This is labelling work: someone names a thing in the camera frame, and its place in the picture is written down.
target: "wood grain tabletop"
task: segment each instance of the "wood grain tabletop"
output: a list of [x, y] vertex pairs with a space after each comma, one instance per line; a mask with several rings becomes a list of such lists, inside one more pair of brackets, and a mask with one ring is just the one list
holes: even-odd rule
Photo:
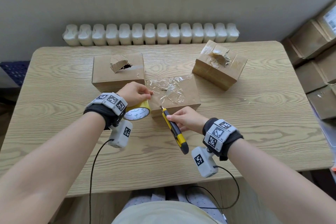
[[[146, 79], [191, 74], [205, 44], [44, 47], [36, 50], [0, 152], [0, 175], [26, 154], [78, 119], [99, 91], [91, 84], [93, 57], [142, 53]], [[239, 81], [228, 91], [195, 76], [207, 117], [223, 118], [245, 139], [295, 170], [330, 167], [333, 156], [283, 46], [275, 41], [227, 43], [223, 46], [248, 58]], [[161, 117], [133, 121], [126, 148], [106, 145], [93, 173], [93, 193], [133, 190], [223, 178], [199, 174], [191, 150], [202, 135], [183, 133], [190, 152], [183, 155]], [[104, 131], [68, 196], [89, 192], [90, 172]], [[241, 176], [230, 161], [219, 162]]]

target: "box cutter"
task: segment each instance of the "box cutter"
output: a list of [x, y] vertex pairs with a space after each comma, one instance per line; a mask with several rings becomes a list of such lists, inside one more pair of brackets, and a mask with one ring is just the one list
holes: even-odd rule
[[160, 108], [162, 110], [162, 116], [165, 119], [166, 123], [168, 124], [168, 127], [169, 127], [171, 133], [173, 134], [177, 144], [179, 145], [181, 151], [183, 152], [184, 155], [188, 154], [189, 146], [188, 146], [186, 140], [184, 139], [179, 127], [176, 125], [175, 122], [167, 120], [167, 115], [169, 115], [167, 109], [163, 108], [162, 105], [160, 105]]

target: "person's left hand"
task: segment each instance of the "person's left hand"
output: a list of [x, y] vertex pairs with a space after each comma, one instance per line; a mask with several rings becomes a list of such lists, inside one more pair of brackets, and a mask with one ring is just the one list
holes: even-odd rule
[[117, 94], [126, 100], [128, 106], [133, 106], [150, 99], [153, 91], [143, 84], [130, 82], [119, 90]]

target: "cream shirt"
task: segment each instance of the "cream shirt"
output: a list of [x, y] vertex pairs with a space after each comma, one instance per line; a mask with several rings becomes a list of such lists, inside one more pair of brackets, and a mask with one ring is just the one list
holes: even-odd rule
[[195, 205], [179, 201], [154, 201], [123, 210], [112, 224], [220, 224]]

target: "white wall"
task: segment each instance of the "white wall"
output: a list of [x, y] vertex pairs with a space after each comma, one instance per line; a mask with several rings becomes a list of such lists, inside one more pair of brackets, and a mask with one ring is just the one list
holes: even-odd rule
[[65, 46], [69, 23], [234, 22], [240, 41], [282, 40], [332, 0], [0, 0], [0, 61]]

